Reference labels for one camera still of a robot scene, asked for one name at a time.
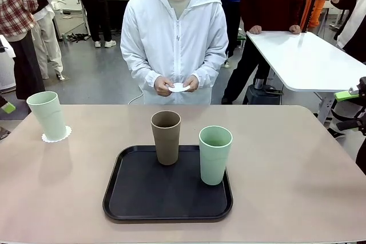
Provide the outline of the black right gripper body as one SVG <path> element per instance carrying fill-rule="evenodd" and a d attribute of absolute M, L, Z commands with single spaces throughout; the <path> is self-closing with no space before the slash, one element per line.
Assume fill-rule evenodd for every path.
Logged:
<path fill-rule="evenodd" d="M 359 98 L 363 107 L 361 109 L 363 111 L 363 116 L 360 118 L 361 122 L 359 123 L 359 131 L 362 132 L 363 135 L 365 135 L 365 77 L 360 78 L 357 88 L 359 90 Z"/>

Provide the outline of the person's left hand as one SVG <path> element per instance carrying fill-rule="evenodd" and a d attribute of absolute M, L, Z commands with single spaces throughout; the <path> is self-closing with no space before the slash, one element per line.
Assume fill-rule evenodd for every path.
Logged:
<path fill-rule="evenodd" d="M 195 75 L 189 76 L 186 81 L 183 83 L 183 87 L 185 88 L 186 92 L 194 92 L 198 89 L 198 79 Z"/>

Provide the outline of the person's right hand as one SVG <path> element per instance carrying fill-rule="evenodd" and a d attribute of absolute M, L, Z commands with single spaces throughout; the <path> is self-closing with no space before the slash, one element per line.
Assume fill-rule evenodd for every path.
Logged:
<path fill-rule="evenodd" d="M 174 84 L 166 77 L 159 76 L 154 82 L 154 89 L 159 96 L 168 97 L 171 95 L 170 88 L 174 88 Z"/>

